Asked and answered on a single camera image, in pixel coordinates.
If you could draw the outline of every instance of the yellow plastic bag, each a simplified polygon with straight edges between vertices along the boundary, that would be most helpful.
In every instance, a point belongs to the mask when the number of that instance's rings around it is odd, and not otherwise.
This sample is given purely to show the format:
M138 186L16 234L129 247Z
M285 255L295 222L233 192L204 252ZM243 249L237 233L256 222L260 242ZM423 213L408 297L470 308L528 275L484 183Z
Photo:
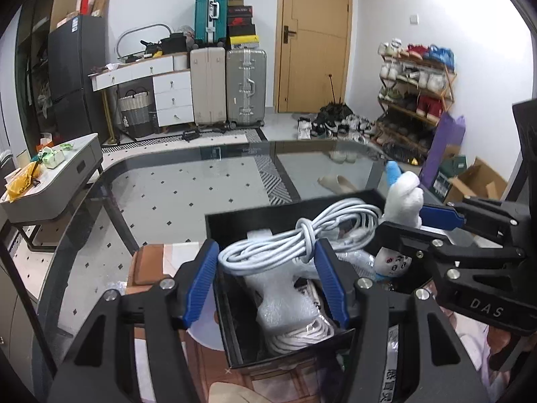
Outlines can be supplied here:
M30 162L24 168L22 168L15 177L12 178L10 183L7 184L7 197L10 202L14 202L20 198L26 190L32 185L32 171L33 178L36 179L41 175L41 165L38 165L34 171L36 162Z

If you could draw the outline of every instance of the laundry basket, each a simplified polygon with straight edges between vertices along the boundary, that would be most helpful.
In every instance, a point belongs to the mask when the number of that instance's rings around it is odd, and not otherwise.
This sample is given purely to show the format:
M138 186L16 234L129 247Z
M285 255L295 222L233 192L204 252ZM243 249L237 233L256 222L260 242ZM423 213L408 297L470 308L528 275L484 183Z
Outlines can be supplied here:
M150 135L153 133L149 117L151 95L147 91L136 93L134 90L127 91L127 94L130 92L133 94L119 99L119 110L125 131L133 138Z

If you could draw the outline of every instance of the wooden door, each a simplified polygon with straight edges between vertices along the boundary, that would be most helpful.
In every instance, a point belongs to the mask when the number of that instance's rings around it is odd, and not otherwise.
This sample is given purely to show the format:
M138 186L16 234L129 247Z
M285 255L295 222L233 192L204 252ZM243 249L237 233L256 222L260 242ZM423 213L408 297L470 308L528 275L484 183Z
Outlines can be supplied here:
M318 112L343 95L349 0L283 0L278 111Z

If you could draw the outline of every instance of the suitcase handle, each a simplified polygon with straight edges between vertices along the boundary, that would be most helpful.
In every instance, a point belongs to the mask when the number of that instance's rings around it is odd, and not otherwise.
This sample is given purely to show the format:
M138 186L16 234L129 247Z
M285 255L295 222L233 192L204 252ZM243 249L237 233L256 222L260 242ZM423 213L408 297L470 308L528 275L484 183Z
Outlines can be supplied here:
M211 19L220 18L220 3L218 1L212 1L209 4L213 7L213 13L210 15Z
M248 83L251 86L248 96L253 96L256 93L256 82L254 82L252 79L248 79Z

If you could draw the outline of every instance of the teal suitcase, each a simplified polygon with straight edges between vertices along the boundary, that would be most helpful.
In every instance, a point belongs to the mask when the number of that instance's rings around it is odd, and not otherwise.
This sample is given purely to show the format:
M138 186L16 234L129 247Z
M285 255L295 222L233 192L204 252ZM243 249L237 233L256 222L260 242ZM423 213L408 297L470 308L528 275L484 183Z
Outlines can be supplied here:
M227 36L228 0L196 0L195 41L199 46L223 47Z

